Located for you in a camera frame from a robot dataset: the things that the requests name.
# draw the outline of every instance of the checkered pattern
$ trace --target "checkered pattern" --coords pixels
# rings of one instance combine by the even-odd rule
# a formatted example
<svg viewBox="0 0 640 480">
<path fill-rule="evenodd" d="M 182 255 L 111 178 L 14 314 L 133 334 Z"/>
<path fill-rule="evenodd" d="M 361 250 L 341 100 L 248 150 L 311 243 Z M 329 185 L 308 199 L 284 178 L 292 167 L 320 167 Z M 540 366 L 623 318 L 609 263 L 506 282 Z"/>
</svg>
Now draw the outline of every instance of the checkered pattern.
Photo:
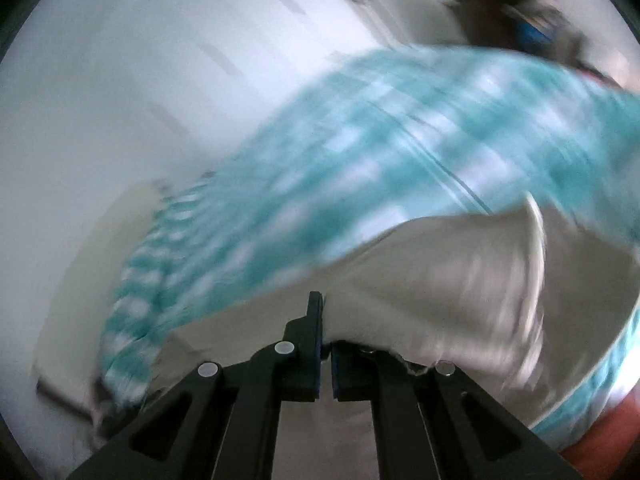
<svg viewBox="0 0 640 480">
<path fill-rule="evenodd" d="M 495 212 L 527 191 L 579 210 L 639 124 L 638 97 L 532 57 L 411 47 L 352 60 L 159 214 L 122 271 L 104 382 L 119 405 L 139 402 L 169 330 L 400 222 Z"/>
</svg>

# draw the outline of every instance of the fabric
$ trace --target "fabric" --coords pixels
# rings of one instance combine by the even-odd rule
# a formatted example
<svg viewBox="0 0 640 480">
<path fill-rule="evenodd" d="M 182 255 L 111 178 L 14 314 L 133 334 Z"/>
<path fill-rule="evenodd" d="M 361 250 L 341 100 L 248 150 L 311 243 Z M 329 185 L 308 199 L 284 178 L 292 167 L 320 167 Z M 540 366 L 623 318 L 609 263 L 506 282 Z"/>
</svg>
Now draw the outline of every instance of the fabric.
<svg viewBox="0 0 640 480">
<path fill-rule="evenodd" d="M 637 149 L 638 124 L 638 97 L 519 54 L 406 48 L 348 62 L 161 213 L 123 270 L 104 383 L 119 405 L 140 402 L 172 329 L 403 221 L 497 212 L 526 191 L 580 212 Z"/>
<path fill-rule="evenodd" d="M 228 365 L 249 359 L 278 341 L 286 322 L 303 315 L 309 291 L 320 290 L 325 343 L 358 342 L 423 365 L 453 360 L 561 449 L 558 435 L 575 435 L 562 417 L 576 400 L 586 411 L 573 410 L 574 426 L 586 421 L 588 427 L 589 417 L 598 416 L 590 408 L 593 399 L 578 394 L 584 377 L 599 368 L 620 327 L 634 326 L 638 336 L 629 319 L 636 315 L 639 288 L 640 266 L 629 252 L 553 209 L 415 219 L 297 283 L 172 331 L 154 364 L 150 389 L 167 390 L 204 361 Z M 356 441 L 372 439 L 358 417 L 351 428 L 332 420 L 344 412 L 337 415 L 325 402 L 318 410 L 308 413 L 316 422 L 306 439 L 316 432 L 333 449 L 322 439 L 327 426 Z M 289 430 L 297 431 L 295 420 L 290 424 L 280 425 L 284 441 Z"/>
<path fill-rule="evenodd" d="M 640 307 L 636 305 L 631 318 L 620 336 L 603 357 L 596 368 L 580 385 L 571 392 L 560 405 L 533 427 L 549 446 L 561 450 L 572 446 L 597 418 L 609 409 L 615 408 L 620 399 L 616 382 L 627 374 L 635 382 L 640 381 L 640 368 L 635 362 L 631 370 L 625 370 L 631 354 L 640 345 Z"/>
</svg>

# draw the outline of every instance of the red surface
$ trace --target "red surface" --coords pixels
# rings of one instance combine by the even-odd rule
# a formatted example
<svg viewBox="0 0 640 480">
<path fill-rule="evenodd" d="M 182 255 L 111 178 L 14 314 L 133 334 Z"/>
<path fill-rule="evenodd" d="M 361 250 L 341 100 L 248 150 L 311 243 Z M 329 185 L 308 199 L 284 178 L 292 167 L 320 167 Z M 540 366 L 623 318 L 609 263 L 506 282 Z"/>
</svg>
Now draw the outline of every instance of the red surface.
<svg viewBox="0 0 640 480">
<path fill-rule="evenodd" d="M 585 480 L 607 480 L 640 435 L 640 404 L 631 392 L 561 454 Z"/>
</svg>

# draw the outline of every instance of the screw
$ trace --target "screw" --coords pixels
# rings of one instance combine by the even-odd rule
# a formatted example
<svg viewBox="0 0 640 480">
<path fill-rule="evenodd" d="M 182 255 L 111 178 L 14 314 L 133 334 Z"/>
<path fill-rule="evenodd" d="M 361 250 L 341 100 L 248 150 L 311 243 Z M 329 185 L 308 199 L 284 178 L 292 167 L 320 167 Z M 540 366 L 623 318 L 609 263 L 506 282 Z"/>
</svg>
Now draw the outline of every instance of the screw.
<svg viewBox="0 0 640 480">
<path fill-rule="evenodd" d="M 276 343 L 276 346 L 274 346 L 273 349 L 277 354 L 286 355 L 293 352 L 296 349 L 296 346 L 289 341 L 280 341 L 279 343 Z"/>
<path fill-rule="evenodd" d="M 440 375 L 449 377 L 450 375 L 453 375 L 453 372 L 456 371 L 456 365 L 451 361 L 440 360 L 436 363 L 436 371 Z"/>
<path fill-rule="evenodd" d="M 198 375 L 200 377 L 213 377 L 218 373 L 218 365 L 215 363 L 202 363 L 198 366 Z"/>
</svg>

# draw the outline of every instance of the blanket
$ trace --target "blanket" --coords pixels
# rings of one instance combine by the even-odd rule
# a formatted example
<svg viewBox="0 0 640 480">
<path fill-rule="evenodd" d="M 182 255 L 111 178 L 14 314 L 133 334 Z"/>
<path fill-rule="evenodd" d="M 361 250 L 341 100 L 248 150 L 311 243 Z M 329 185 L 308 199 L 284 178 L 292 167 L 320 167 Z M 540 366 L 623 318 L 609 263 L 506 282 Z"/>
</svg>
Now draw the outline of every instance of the blanket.
<svg viewBox="0 0 640 480">
<path fill-rule="evenodd" d="M 407 220 L 490 214 L 527 191 L 592 212 L 637 153 L 639 125 L 637 96 L 520 54 L 407 47 L 351 60 L 159 214 L 122 271 L 104 384 L 119 406 L 139 403 L 172 329 Z"/>
</svg>

